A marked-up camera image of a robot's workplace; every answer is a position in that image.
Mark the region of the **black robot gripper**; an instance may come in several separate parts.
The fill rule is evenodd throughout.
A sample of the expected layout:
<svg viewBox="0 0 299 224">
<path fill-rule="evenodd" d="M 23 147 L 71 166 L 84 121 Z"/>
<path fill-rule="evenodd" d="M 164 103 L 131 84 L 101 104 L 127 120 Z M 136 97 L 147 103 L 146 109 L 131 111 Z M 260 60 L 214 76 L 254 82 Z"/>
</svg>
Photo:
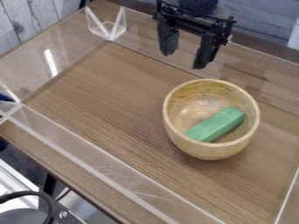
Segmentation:
<svg viewBox="0 0 299 224">
<path fill-rule="evenodd" d="M 231 39 L 236 20 L 214 15 L 218 3 L 219 0 L 156 0 L 154 19 L 162 54 L 170 56 L 176 51 L 179 30 L 202 36 L 194 69 L 203 69 L 214 61 L 220 44 L 226 46 Z"/>
</svg>

